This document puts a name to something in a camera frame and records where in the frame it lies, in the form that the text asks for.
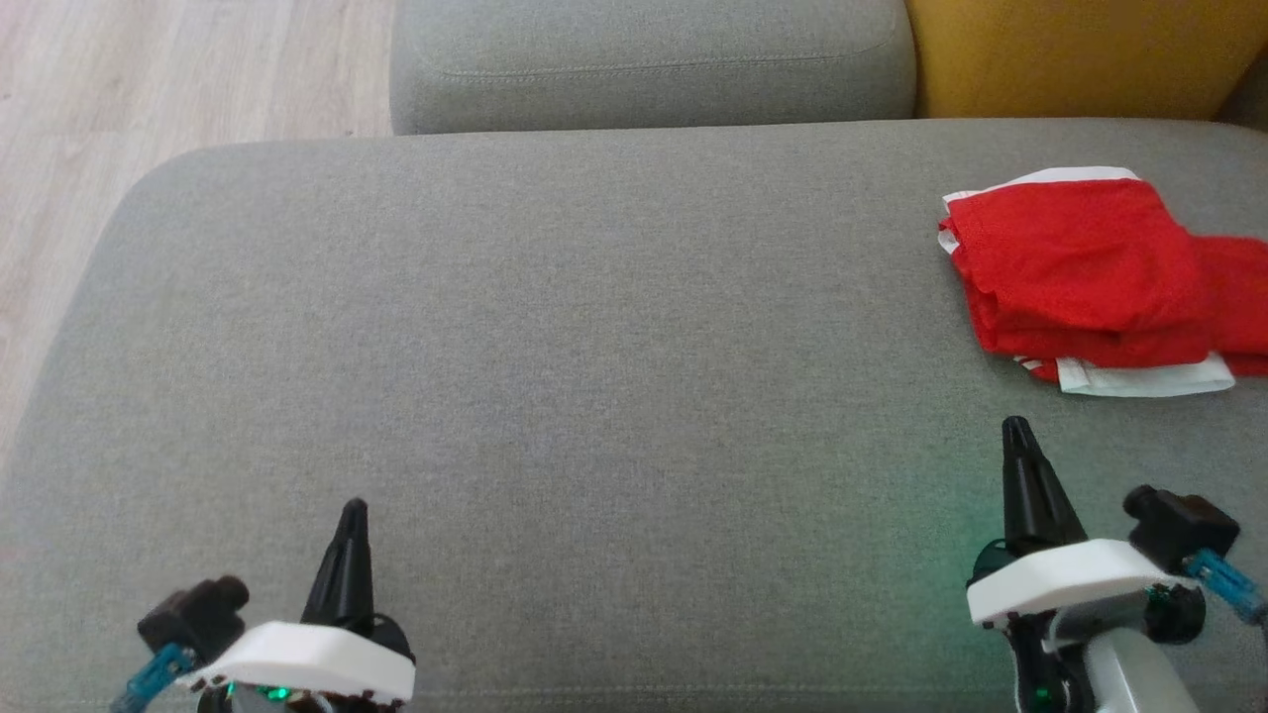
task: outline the sofa cushion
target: sofa cushion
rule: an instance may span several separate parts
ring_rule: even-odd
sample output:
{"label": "sofa cushion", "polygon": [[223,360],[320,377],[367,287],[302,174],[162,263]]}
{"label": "sofa cushion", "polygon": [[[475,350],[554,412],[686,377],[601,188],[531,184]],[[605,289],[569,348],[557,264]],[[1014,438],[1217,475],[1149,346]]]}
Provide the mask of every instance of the sofa cushion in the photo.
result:
{"label": "sofa cushion", "polygon": [[909,117],[902,0],[401,0],[396,133]]}
{"label": "sofa cushion", "polygon": [[1229,96],[1220,110],[1220,121],[1268,132],[1268,46]]}
{"label": "sofa cushion", "polygon": [[[1268,137],[919,121],[235,146],[114,216],[0,496],[0,709],[101,709],[134,623],[233,572],[294,620],[345,499],[418,709],[1003,710],[964,582],[1028,416],[1093,535],[1201,492],[1268,577],[1268,383],[1063,396],[978,348],[940,197],[1132,167],[1268,235]],[[1211,603],[1172,650],[1262,683]],[[175,699],[158,710],[188,710]]]}
{"label": "sofa cushion", "polygon": [[1268,44],[1263,0],[909,0],[908,11],[927,117],[1208,119]]}

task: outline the folded red fabric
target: folded red fabric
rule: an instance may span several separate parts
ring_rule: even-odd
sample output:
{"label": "folded red fabric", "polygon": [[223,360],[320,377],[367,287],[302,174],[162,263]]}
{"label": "folded red fabric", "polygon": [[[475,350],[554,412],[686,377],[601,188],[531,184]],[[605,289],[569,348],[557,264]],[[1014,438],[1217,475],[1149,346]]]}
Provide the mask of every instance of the folded red fabric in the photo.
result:
{"label": "folded red fabric", "polygon": [[1211,339],[1236,376],[1268,377],[1268,242],[1193,240],[1211,292]]}
{"label": "folded red fabric", "polygon": [[1018,359],[1022,367],[1041,382],[1061,383],[1061,373],[1056,369],[1056,359]]}
{"label": "folded red fabric", "polygon": [[1148,183],[1016,184],[948,211],[988,351],[1132,368],[1197,363],[1215,348],[1194,242]]}

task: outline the white fabric trim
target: white fabric trim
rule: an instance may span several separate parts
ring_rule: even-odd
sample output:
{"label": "white fabric trim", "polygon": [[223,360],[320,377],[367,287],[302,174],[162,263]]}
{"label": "white fabric trim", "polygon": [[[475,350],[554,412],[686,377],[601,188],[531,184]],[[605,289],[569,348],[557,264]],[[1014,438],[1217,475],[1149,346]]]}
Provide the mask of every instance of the white fabric trim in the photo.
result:
{"label": "white fabric trim", "polygon": [[1120,179],[1140,180],[1140,176],[1137,176],[1136,174],[1131,173],[1127,169],[1120,169],[1117,166],[1066,166],[1058,169],[1044,169],[1042,171],[1026,174],[1008,183],[1002,183],[999,185],[993,185],[990,188],[984,188],[981,190],[957,190],[948,195],[943,195],[942,200],[950,203],[952,200],[959,200],[961,198],[969,198],[970,195],[978,195],[979,193],[989,193],[992,190],[998,190],[1004,186],[1018,185],[1023,183],[1066,183],[1071,180],[1120,180]]}
{"label": "white fabric trim", "polygon": [[1160,398],[1232,388],[1238,383],[1224,358],[1211,353],[1205,362],[1153,369],[1103,369],[1082,359],[1056,360],[1061,391],[1085,396]]}
{"label": "white fabric trim", "polygon": [[954,232],[951,232],[948,230],[940,230],[938,231],[938,245],[941,245],[942,250],[946,250],[947,255],[950,255],[950,254],[952,254],[952,252],[956,251],[956,247],[960,247],[960,241],[955,239],[955,233]]}

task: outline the yellow cushion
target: yellow cushion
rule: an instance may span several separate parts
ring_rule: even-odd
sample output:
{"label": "yellow cushion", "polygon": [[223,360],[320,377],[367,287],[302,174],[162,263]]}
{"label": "yellow cushion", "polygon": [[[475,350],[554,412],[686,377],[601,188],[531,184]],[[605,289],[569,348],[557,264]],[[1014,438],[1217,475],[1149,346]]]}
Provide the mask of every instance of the yellow cushion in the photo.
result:
{"label": "yellow cushion", "polygon": [[926,117],[1207,119],[1268,0],[908,0]]}

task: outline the sofa seat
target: sofa seat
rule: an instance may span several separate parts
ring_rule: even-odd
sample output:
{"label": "sofa seat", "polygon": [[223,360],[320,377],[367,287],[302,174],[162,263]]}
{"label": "sofa seat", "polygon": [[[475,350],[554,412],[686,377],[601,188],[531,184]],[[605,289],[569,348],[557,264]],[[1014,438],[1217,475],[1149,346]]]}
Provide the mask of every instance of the sofa seat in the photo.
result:
{"label": "sofa seat", "polygon": [[[0,497],[0,708],[101,709],[134,624],[232,572],[298,618],[342,502],[413,709],[1006,710],[964,586],[1027,416],[1088,532],[1200,492],[1268,581],[1268,382],[1064,396],[984,354],[940,197],[1122,165],[1268,236],[1268,136],[1116,119],[264,143],[145,178],[47,359]],[[1257,695],[1212,601],[1170,650]],[[156,710],[189,710],[165,698]]]}

